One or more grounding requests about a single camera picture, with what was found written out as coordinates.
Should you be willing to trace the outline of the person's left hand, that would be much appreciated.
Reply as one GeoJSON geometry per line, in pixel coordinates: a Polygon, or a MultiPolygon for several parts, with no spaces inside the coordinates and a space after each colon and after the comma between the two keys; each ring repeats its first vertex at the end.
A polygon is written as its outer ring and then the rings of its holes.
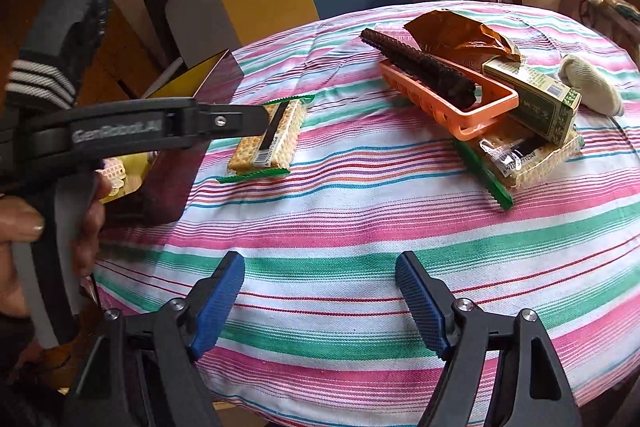
{"type": "MultiPolygon", "coordinates": [[[[73,243],[74,270],[78,277],[92,272],[99,251],[99,231],[105,217],[101,199],[111,192],[111,183],[95,173],[96,194],[88,207],[82,227],[73,243]]],[[[1,313],[9,317],[29,314],[24,291],[13,263],[13,243],[32,243],[39,239],[44,227],[40,213],[16,196],[1,197],[1,313]]]]}

